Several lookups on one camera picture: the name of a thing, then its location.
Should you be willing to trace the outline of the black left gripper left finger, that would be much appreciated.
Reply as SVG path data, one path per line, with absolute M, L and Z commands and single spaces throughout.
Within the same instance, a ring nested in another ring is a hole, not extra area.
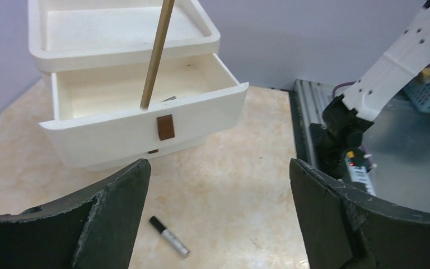
M 151 176 L 140 159 L 18 215 L 0 215 L 0 268 L 128 268 Z

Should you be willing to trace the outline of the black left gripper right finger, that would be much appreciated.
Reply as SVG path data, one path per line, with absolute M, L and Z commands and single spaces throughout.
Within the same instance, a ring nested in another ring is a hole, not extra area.
M 291 190 L 311 268 L 430 268 L 430 213 L 340 182 L 301 159 Z

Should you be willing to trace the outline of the clear glitter gloss tube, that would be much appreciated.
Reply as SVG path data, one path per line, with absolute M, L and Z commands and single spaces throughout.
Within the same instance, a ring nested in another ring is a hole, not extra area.
M 183 258 L 187 258 L 190 254 L 190 249 L 169 229 L 167 228 L 156 216 L 151 216 L 149 223 L 159 232 L 159 234 L 166 240 L 174 250 L 178 252 Z

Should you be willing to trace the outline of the white pull-out drawer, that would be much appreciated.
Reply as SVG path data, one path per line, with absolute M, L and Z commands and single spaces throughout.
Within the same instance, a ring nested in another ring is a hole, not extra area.
M 52 74 L 52 120 L 41 122 L 61 161 L 90 171 L 200 145 L 238 124 L 248 83 L 216 54 L 165 59 L 141 109 L 147 63 Z

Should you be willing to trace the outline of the gold slim makeup pencil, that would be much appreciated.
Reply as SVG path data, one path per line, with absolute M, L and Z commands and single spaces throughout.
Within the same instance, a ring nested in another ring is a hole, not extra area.
M 164 0 L 162 3 L 160 18 L 158 20 L 157 31 L 151 53 L 151 59 L 149 61 L 147 76 L 140 103 L 140 108 L 143 110 L 148 109 L 152 97 L 174 4 L 175 0 Z

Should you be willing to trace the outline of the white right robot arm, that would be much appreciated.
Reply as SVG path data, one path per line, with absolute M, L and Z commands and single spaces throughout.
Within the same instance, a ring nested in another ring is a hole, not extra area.
M 385 105 L 430 65 L 430 1 L 356 82 L 312 121 L 305 94 L 289 92 L 296 158 L 289 178 L 311 268 L 430 268 L 430 213 L 359 189 L 368 170 L 363 134 Z

